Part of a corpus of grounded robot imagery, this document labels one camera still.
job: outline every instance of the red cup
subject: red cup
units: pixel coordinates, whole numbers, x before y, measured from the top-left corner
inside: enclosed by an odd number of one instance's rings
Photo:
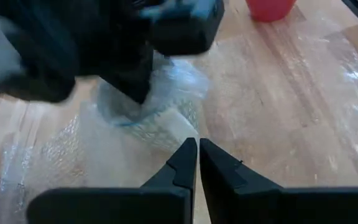
[[[292,9],[296,0],[246,0],[251,17],[260,22],[283,19]]]

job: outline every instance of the transparent plastic sheet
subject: transparent plastic sheet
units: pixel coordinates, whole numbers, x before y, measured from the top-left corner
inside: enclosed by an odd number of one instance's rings
[[[157,55],[142,106],[103,80],[79,115],[42,147],[8,144],[0,223],[25,223],[29,202],[57,187],[140,187],[187,137],[198,138],[197,102],[208,79],[184,60]]]
[[[85,185],[78,126],[78,118],[73,119],[40,148],[6,146],[0,180],[0,223],[26,223],[27,205],[45,190]]]

